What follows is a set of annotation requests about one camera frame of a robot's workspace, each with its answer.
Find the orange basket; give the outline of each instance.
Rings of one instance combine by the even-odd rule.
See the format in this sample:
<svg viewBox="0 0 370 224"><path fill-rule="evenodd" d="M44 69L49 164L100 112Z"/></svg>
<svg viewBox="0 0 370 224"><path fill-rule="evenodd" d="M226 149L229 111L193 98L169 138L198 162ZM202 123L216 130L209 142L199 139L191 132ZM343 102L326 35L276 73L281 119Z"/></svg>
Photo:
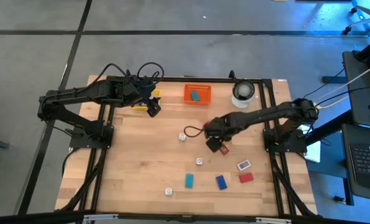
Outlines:
<svg viewBox="0 0 370 224"><path fill-rule="evenodd" d="M191 92L195 91L198 95L199 101L193 101ZM194 105L209 105L211 103L211 86L209 85L185 85L185 94L183 95L185 103Z"/></svg>

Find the wooden tabletop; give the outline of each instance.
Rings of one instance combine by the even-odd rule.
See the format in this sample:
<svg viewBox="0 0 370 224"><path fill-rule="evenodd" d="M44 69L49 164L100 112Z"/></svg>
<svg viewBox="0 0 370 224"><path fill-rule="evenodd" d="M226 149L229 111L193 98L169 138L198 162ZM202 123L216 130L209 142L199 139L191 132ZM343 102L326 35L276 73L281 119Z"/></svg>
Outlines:
<svg viewBox="0 0 370 224"><path fill-rule="evenodd" d="M95 77L90 76L88 83ZM161 90L162 110L156 117L150 118L145 111L131 107L115 109L114 139L104 165L98 212L277 215L271 165L262 139L263 124L252 125L234 136L226 143L230 152L225 156L212 153L203 135L185 142L178 140L185 126L202 127L205 122L226 113L261 109L257 85L257 97L248 108L240 110L231 102L232 83L204 84L212 87L209 106L183 104L184 82L160 82L157 89ZM291 100L286 80L273 80L273 84L277 104ZM98 112L99 105L83 103L80 115L95 120ZM63 207L80 188L89 155L89 149L80 149L67 160L56 208ZM307 207L316 212L304 159L292 153L286 156L292 187ZM201 166L196 165L198 157L204 160ZM252 166L240 172L237 163L245 159ZM238 176L243 172L252 172L254 180L240 183ZM186 173L194 175L192 189L185 188ZM219 190L215 179L218 175L224 176L227 189ZM165 195L167 187L173 189L171 196ZM93 186L86 208L90 208L92 192ZM283 187L281 192L288 213Z"/></svg>

